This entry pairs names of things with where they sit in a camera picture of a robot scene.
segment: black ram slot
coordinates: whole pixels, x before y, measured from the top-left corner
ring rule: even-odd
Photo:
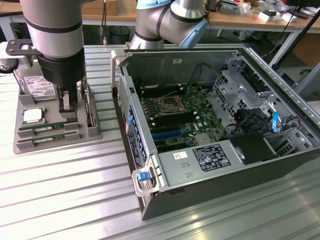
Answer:
[[[168,126],[177,126],[180,124],[187,124],[187,123],[192,123],[195,122],[195,119],[184,119],[180,121],[169,121],[169,122],[158,122],[155,124],[155,128],[162,128],[162,127],[168,127]]]
[[[173,144],[173,145],[161,145],[157,146],[158,152],[167,152],[167,151],[173,151],[173,150],[179,150],[184,149],[187,147],[187,144],[185,142]]]
[[[169,115],[163,115],[163,116],[154,116],[151,122],[159,123],[159,122],[180,120],[185,118],[195,118],[193,111],[177,113],[177,114],[169,114]]]

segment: slotted metal surface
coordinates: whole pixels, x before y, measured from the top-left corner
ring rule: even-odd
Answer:
[[[85,49],[103,139],[82,147],[14,155],[18,85],[12,75],[0,77],[1,240],[320,238],[319,160],[282,179],[141,221],[112,102],[111,50]]]

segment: blue pcie slot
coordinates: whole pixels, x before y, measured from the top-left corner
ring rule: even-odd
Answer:
[[[157,140],[157,139],[166,139],[166,138],[171,138],[171,137],[178,137],[178,136],[182,136],[183,134],[185,134],[185,132],[186,132],[186,128],[182,129],[182,130],[179,130],[179,131],[156,134],[156,135],[153,135],[152,138],[154,140]]]

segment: blue tab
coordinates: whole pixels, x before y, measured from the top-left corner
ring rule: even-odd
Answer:
[[[151,179],[150,172],[148,172],[148,171],[138,173],[137,177],[138,177],[139,182],[143,182],[143,181],[147,181],[147,180]]]
[[[279,113],[276,111],[273,115],[273,121],[272,121],[272,129],[275,133],[278,132],[278,128],[277,128],[278,117],[279,117]]]

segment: chip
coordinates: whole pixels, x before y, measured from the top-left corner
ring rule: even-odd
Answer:
[[[156,100],[163,114],[178,113],[186,111],[179,96],[159,97]]]

